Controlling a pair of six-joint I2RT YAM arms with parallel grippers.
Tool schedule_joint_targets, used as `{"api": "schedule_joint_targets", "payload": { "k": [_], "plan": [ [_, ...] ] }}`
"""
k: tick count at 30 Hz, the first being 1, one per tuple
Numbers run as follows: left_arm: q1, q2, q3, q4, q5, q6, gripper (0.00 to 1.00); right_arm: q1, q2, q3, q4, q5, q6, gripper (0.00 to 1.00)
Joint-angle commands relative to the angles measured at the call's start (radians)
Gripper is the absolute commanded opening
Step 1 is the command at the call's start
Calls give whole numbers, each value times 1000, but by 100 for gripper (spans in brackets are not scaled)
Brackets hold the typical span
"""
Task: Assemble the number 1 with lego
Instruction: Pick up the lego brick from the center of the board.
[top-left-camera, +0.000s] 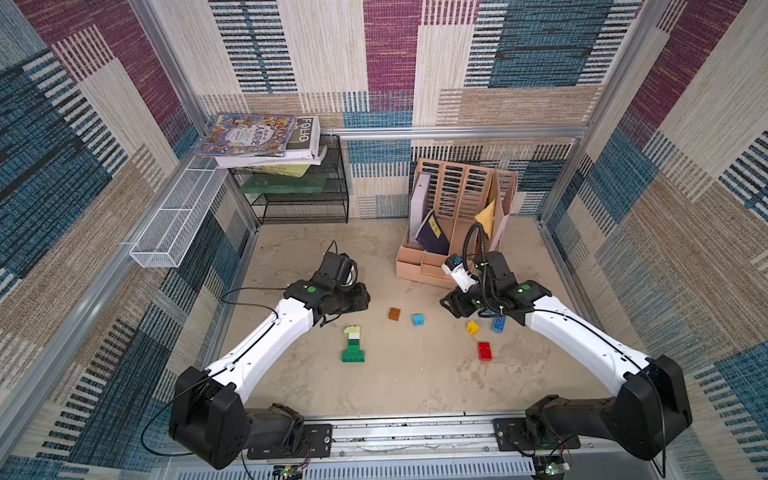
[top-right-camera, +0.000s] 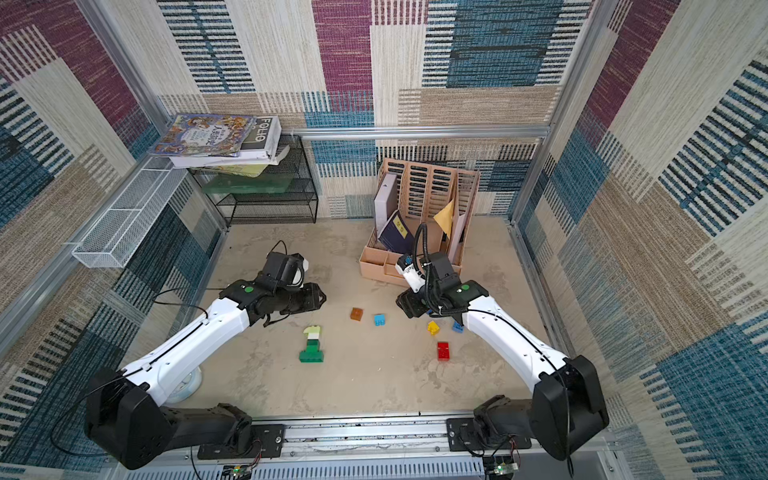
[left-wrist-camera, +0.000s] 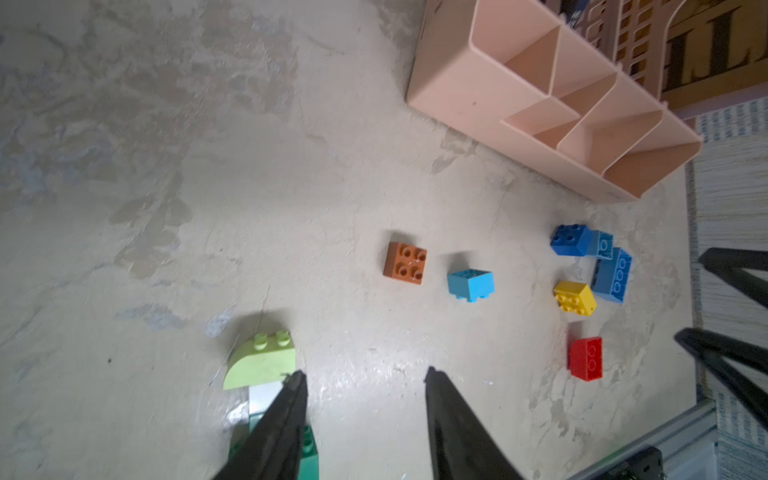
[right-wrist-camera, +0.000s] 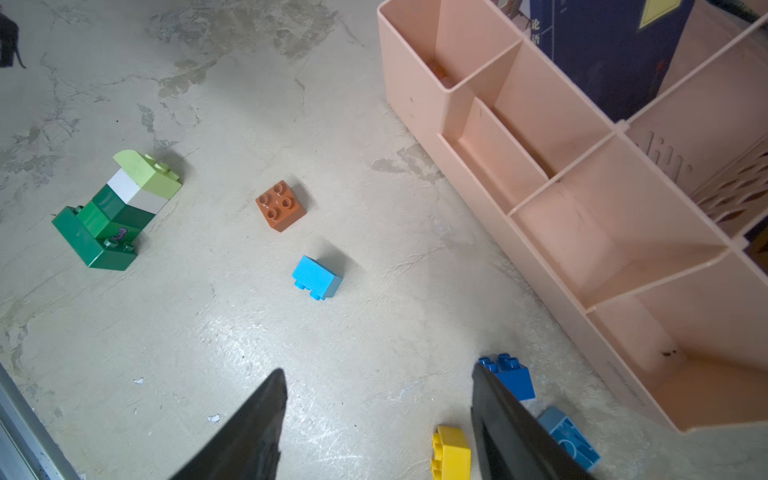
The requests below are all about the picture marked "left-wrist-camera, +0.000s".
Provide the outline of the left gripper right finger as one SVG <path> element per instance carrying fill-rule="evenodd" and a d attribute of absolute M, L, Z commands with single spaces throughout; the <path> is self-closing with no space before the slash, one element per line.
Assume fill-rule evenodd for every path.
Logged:
<path fill-rule="evenodd" d="M 435 479 L 519 479 L 449 376 L 425 378 L 428 437 Z"/>

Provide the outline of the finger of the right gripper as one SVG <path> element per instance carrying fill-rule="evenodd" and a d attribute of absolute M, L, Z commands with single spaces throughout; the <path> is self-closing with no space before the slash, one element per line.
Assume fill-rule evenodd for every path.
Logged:
<path fill-rule="evenodd" d="M 762 427 L 767 428 L 767 392 L 729 363 L 733 360 L 766 374 L 766 348 L 693 328 L 680 330 L 674 339 L 726 386 Z"/>
<path fill-rule="evenodd" d="M 753 271 L 767 271 L 767 252 L 745 249 L 709 248 L 700 257 L 704 269 L 767 307 L 767 280 Z"/>

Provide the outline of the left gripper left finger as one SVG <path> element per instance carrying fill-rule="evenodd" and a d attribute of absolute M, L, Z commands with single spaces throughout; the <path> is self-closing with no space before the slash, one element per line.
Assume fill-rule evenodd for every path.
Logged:
<path fill-rule="evenodd" d="M 307 378 L 298 370 L 283 383 L 262 419 L 214 479 L 297 479 L 307 401 Z"/>

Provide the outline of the long green lego brick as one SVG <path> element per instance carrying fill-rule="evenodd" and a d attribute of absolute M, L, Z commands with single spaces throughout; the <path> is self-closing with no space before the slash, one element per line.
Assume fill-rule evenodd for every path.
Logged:
<path fill-rule="evenodd" d="M 264 416 L 264 413 L 249 416 L 249 434 L 254 430 L 258 422 Z M 245 437 L 237 440 L 229 450 L 229 458 L 234 457 L 245 441 Z M 309 424 L 304 428 L 304 441 L 302 446 L 301 460 L 299 466 L 299 480 L 317 480 L 319 479 L 319 453 L 313 430 Z"/>

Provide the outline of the cream square lego brick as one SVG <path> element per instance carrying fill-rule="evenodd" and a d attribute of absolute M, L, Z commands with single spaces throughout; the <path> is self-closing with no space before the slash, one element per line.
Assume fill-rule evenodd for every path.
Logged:
<path fill-rule="evenodd" d="M 283 388 L 280 381 L 248 387 L 248 414 L 265 413 Z"/>

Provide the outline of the lime green lego brick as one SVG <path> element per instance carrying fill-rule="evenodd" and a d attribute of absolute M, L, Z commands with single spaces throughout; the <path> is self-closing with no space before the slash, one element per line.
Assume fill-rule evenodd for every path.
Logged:
<path fill-rule="evenodd" d="M 258 333 L 231 355 L 223 389 L 232 390 L 283 381 L 296 371 L 296 349 L 289 331 Z"/>

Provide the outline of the long blue lego brick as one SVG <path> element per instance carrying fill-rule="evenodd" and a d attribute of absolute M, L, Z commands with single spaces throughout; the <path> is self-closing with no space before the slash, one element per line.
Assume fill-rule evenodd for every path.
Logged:
<path fill-rule="evenodd" d="M 598 259 L 591 282 L 593 294 L 606 301 L 623 304 L 632 261 L 632 256 L 620 247 L 613 248 L 611 259 Z"/>

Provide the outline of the brown square lego brick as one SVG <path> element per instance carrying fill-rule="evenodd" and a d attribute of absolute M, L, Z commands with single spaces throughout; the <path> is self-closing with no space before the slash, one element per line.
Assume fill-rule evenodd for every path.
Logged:
<path fill-rule="evenodd" d="M 421 285 L 427 251 L 402 242 L 390 242 L 383 275 L 391 279 Z"/>

